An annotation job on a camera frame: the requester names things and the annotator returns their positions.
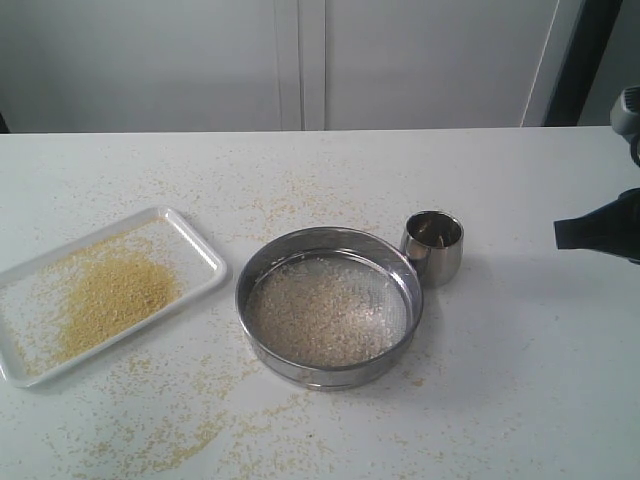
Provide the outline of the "yellow fine grains on tray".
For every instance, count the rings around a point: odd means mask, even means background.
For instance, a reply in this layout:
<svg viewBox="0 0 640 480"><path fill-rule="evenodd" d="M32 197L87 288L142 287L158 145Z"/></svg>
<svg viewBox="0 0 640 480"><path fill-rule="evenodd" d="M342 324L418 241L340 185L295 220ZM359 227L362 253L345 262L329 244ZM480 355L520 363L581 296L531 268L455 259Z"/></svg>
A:
<svg viewBox="0 0 640 480"><path fill-rule="evenodd" d="M37 376L140 323L183 283L174 230L152 220L71 253L5 290L3 308L25 370Z"/></svg>

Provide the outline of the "round stainless steel sieve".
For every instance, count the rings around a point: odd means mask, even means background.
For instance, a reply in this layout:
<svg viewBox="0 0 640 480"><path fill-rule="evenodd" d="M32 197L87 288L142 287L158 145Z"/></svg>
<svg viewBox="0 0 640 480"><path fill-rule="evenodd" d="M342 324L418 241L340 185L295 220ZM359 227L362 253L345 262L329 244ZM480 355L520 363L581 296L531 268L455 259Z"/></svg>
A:
<svg viewBox="0 0 640 480"><path fill-rule="evenodd" d="M282 378L344 390L384 375L409 347L423 311L415 269L367 232L313 227L258 250L235 303L256 357Z"/></svg>

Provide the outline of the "black vertical post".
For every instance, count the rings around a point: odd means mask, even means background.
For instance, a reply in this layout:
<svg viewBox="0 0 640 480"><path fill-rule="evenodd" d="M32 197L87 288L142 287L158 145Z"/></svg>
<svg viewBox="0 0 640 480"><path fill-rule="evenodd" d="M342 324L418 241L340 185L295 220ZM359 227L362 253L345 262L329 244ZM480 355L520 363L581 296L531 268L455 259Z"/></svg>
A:
<svg viewBox="0 0 640 480"><path fill-rule="evenodd" d="M544 127L578 124L622 3L622 0L582 2L545 113Z"/></svg>

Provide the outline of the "white rectangular plastic tray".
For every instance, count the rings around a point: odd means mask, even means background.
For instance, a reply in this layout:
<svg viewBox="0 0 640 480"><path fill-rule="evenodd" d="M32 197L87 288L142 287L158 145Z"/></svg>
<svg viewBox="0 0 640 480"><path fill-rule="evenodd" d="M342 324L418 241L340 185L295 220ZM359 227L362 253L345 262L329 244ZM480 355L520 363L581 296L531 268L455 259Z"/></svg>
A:
<svg viewBox="0 0 640 480"><path fill-rule="evenodd" d="M107 239L111 235L140 227L144 223L152 220L167 221L175 232L170 246L170 258L174 262L175 269L183 283L180 296L140 323L122 331L111 339L75 358L51 368L40 375L28 375L24 362L17 353L13 336L9 330L9 322L4 312L3 306L5 302L2 299L2 295L5 290L11 285L27 279L38 270L52 265L55 261L71 253L94 245L101 240ZM217 253L176 210L169 207L153 207L142 210L125 219L38 255L31 260L11 267L1 274L1 377L9 384L18 388L30 388L47 383L96 357L112 346L136 335L146 327L158 323L178 313L183 308L190 306L197 299L218 288L225 280L226 275L227 264L221 255Z"/></svg>

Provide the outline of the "stainless steel cup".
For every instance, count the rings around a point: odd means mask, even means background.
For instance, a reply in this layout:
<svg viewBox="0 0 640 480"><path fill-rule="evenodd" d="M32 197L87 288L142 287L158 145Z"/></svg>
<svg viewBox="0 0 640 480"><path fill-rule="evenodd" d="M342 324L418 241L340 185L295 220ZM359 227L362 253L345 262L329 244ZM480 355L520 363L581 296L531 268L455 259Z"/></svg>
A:
<svg viewBox="0 0 640 480"><path fill-rule="evenodd" d="M414 267L424 288L449 283L463 254L464 229L454 216L438 210L420 211L405 223L400 251Z"/></svg>

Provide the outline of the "pale yellow grain pile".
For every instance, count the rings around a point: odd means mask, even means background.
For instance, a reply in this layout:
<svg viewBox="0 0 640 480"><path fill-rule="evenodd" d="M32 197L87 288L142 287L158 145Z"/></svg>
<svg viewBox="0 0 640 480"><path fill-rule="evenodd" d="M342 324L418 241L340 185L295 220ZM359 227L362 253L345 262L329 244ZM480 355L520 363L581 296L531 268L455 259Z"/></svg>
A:
<svg viewBox="0 0 640 480"><path fill-rule="evenodd" d="M406 327L403 297L387 275L338 257L278 268L251 293L247 315L270 351L313 367L375 358Z"/></svg>

